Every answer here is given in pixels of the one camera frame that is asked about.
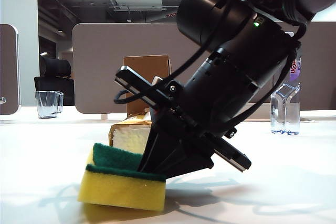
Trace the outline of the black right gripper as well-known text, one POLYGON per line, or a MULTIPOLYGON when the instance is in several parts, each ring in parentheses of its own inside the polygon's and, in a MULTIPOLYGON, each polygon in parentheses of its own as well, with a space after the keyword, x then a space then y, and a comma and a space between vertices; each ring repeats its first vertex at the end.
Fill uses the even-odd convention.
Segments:
POLYGON ((168 87, 151 91, 142 100, 150 106, 151 129, 138 171, 172 178, 212 168, 213 154, 239 171, 251 161, 227 141, 203 131, 177 102, 182 86, 172 81, 168 87))

